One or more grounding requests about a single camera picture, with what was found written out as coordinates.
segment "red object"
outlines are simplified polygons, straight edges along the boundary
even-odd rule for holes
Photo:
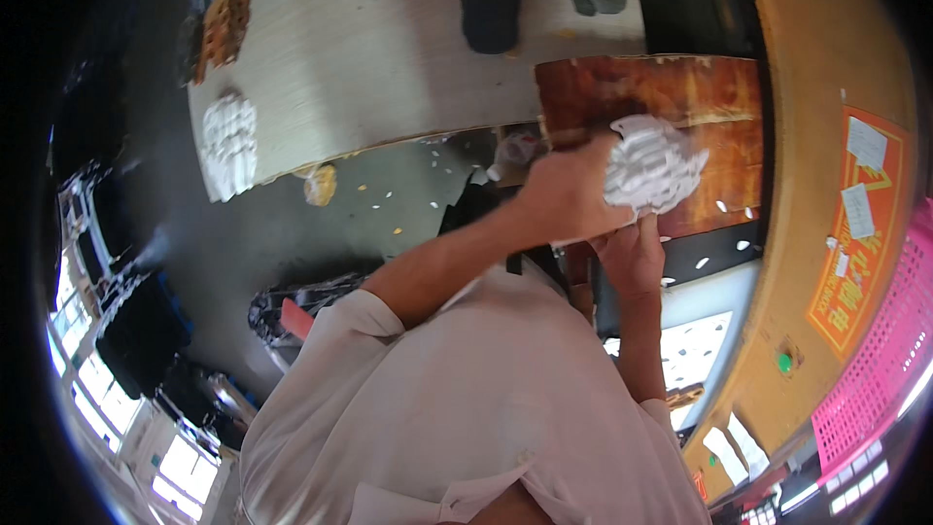
[[[314,317],[301,309],[293,300],[286,298],[282,301],[282,318],[279,323],[286,331],[301,340],[305,340],[308,338],[308,333],[311,332]]]
[[[826,481],[898,418],[933,360],[933,200],[916,212],[887,296],[836,387],[811,416]]]

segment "left hand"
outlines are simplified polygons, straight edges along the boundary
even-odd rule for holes
[[[528,181],[509,203],[519,227],[535,245],[599,236],[628,224],[629,207],[612,207],[603,199],[609,151],[619,135],[608,128],[572,152],[551,153],[535,162]]]

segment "white paper note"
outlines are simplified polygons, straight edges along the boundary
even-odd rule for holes
[[[768,461],[768,455],[755,442],[745,426],[742,426],[735,414],[729,414],[729,433],[735,438],[735,443],[739,445],[739,451],[745,457],[745,461],[748,462],[748,477],[755,480],[771,464]]]
[[[836,260],[836,276],[843,278],[847,269],[849,269],[849,256],[844,251],[840,251],[839,259]]]
[[[884,153],[887,152],[887,137],[858,118],[849,116],[846,150],[856,156],[858,165],[881,170],[884,166]]]
[[[726,439],[726,435],[721,430],[710,428],[709,433],[703,439],[703,445],[710,452],[716,454],[733,485],[737,485],[748,478],[748,472],[745,470],[742,461],[739,460],[735,449],[732,448],[729,440]]]
[[[852,239],[869,238],[874,235],[874,221],[871,219],[869,193],[865,183],[859,182],[854,187],[843,190],[843,205],[846,207],[846,219]]]

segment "white paper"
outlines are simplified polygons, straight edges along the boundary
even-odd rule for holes
[[[737,485],[748,478],[748,472],[745,471],[742,461],[739,460],[739,457],[735,454],[735,449],[729,444],[729,440],[726,439],[726,435],[721,430],[710,428],[709,433],[703,439],[703,445],[710,452],[716,454],[733,485]]]
[[[849,269],[849,256],[844,251],[840,251],[839,259],[836,260],[836,276],[844,277],[847,269]]]
[[[755,442],[745,426],[742,426],[735,414],[729,414],[729,433],[735,438],[735,443],[739,445],[739,450],[748,462],[748,478],[755,480],[771,464],[768,455]]]
[[[852,239],[869,238],[874,235],[874,221],[871,219],[869,193],[865,183],[859,182],[854,187],[843,190],[843,205],[846,206],[846,219]]]
[[[849,116],[849,138],[846,150],[856,156],[856,163],[873,170],[884,166],[887,137],[858,118]]]

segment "hand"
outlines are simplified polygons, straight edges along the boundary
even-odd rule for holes
[[[509,210],[534,245],[589,239],[635,217],[631,208],[603,199],[609,151],[618,142],[619,135],[607,129],[575,151],[551,153],[532,165]]]
[[[628,226],[589,240],[606,276],[623,302],[660,294],[664,249],[658,216],[651,213]]]

